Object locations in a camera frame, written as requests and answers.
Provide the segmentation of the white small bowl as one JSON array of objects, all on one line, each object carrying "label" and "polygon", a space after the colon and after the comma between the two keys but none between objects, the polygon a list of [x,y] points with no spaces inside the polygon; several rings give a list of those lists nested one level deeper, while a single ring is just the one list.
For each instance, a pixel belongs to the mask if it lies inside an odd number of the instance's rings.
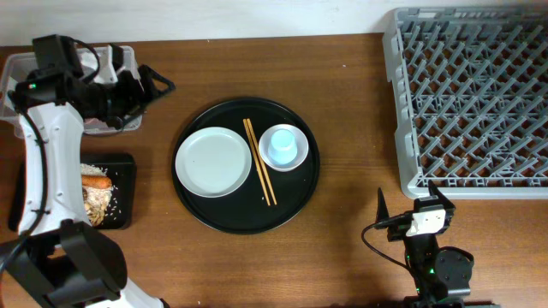
[{"label": "white small bowl", "polygon": [[[270,160],[268,148],[272,134],[278,129],[287,129],[295,136],[297,155],[293,161],[285,165],[277,165]],[[298,128],[289,124],[278,124],[268,128],[260,137],[259,152],[265,164],[271,169],[279,172],[289,172],[299,167],[304,163],[309,150],[308,140],[306,135]]]}]

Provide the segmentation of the light blue cup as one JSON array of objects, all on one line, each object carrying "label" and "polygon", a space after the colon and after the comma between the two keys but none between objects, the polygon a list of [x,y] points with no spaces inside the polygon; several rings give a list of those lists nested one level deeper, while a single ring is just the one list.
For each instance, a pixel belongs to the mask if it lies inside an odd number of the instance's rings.
[{"label": "light blue cup", "polygon": [[293,161],[297,155],[295,136],[287,129],[278,129],[270,140],[268,153],[270,160],[277,165]]}]

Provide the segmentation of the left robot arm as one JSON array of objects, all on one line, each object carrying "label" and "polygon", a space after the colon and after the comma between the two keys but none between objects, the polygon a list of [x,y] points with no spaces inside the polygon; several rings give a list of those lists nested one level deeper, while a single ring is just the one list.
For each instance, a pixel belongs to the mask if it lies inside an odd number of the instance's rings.
[{"label": "left robot arm", "polygon": [[35,67],[5,90],[26,147],[25,199],[1,269],[43,307],[157,307],[128,277],[119,245],[90,223],[80,142],[95,119],[122,131],[161,98],[164,78],[138,65],[132,48],[93,48],[58,34],[36,38]]}]

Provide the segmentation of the wooden chopstick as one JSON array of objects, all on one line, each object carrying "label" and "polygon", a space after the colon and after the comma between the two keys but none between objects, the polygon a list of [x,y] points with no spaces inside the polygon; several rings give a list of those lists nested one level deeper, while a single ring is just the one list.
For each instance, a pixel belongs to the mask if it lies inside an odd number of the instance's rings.
[{"label": "wooden chopstick", "polygon": [[267,206],[271,206],[271,201],[269,199],[269,196],[268,196],[268,192],[266,190],[266,186],[265,186],[265,181],[264,181],[264,177],[262,175],[262,170],[261,170],[261,167],[259,166],[259,159],[258,159],[258,155],[256,153],[256,150],[255,150],[255,147],[253,145],[253,140],[252,140],[252,136],[251,136],[251,131],[250,131],[250,128],[247,124],[247,119],[243,119],[243,125],[244,125],[244,128],[246,130],[246,134],[247,134],[247,139],[249,141],[249,145],[250,145],[250,148],[251,148],[251,152],[252,152],[252,155],[253,155],[253,161],[255,163],[255,166],[256,166],[256,171],[257,171],[257,174],[258,174],[258,177],[259,177],[259,182],[260,182],[260,185],[262,187],[262,190],[263,190],[263,194],[265,196],[265,202],[267,203]]},{"label": "wooden chopstick", "polygon": [[246,122],[247,122],[247,126],[249,128],[250,135],[251,135],[251,138],[252,138],[252,141],[253,141],[253,146],[254,146],[254,149],[255,149],[255,152],[256,152],[256,156],[257,156],[257,159],[258,159],[261,171],[262,171],[262,181],[265,182],[266,185],[268,186],[268,190],[270,192],[273,204],[277,205],[277,198],[276,198],[276,195],[274,193],[274,190],[273,190],[273,187],[272,187],[272,184],[271,184],[271,179],[270,179],[270,176],[269,176],[268,171],[267,171],[266,166],[265,166],[265,162],[262,159],[262,157],[260,155],[260,152],[259,152],[259,142],[258,142],[258,140],[256,138],[256,135],[255,135],[255,132],[253,130],[252,122],[249,118],[246,119]]}]

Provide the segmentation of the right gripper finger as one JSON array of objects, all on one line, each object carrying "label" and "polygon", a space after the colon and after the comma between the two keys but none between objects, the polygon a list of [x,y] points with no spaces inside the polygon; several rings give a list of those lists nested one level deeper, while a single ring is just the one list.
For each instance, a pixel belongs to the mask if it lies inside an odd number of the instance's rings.
[{"label": "right gripper finger", "polygon": [[431,196],[435,196],[439,200],[446,199],[446,197],[440,192],[438,186],[433,181],[428,181],[428,192]]},{"label": "right gripper finger", "polygon": [[375,220],[375,228],[381,229],[384,228],[385,222],[390,218],[387,205],[385,203],[384,194],[382,189],[379,187],[377,190],[378,195],[378,206]]}]

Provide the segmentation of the rice and food scraps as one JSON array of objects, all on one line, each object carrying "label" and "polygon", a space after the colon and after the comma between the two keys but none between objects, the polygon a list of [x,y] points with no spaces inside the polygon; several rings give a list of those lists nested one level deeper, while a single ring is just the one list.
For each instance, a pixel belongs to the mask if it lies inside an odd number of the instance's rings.
[{"label": "rice and food scraps", "polygon": [[[80,165],[81,176],[99,175],[107,176],[108,169],[95,165],[82,163]],[[82,185],[82,198],[85,212],[91,225],[95,228],[116,228],[122,223],[122,209],[114,193],[118,193],[118,187],[114,184],[110,189],[95,189]]]}]

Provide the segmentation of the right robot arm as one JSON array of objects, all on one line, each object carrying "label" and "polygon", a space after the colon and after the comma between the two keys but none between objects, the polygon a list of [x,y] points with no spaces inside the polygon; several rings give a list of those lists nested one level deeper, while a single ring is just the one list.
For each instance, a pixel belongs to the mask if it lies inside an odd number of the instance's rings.
[{"label": "right robot arm", "polygon": [[[470,295],[470,280],[473,276],[474,256],[470,252],[453,246],[439,246],[437,237],[450,226],[456,206],[444,196],[439,188],[429,182],[428,195],[417,198],[414,208],[396,216],[390,216],[384,194],[378,189],[376,220],[361,232],[364,244],[393,264],[404,268],[413,278],[415,296],[406,297],[402,307],[494,307],[491,302],[467,302]],[[404,244],[404,261],[375,248],[366,239],[371,229],[385,229],[389,242]]]}]

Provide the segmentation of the pale grey plate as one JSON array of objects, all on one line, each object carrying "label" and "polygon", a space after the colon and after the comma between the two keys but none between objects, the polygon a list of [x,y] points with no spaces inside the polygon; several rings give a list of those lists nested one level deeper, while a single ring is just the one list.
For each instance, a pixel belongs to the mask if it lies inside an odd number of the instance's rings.
[{"label": "pale grey plate", "polygon": [[220,198],[245,182],[252,162],[240,134],[225,127],[206,127],[191,133],[176,150],[176,179],[197,196]]}]

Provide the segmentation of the orange carrot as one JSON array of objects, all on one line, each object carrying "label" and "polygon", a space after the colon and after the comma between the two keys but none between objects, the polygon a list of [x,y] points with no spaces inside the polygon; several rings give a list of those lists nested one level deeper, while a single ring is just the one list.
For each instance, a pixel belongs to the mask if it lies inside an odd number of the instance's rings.
[{"label": "orange carrot", "polygon": [[81,179],[84,187],[95,189],[110,189],[112,187],[111,179],[107,176],[83,175]]}]

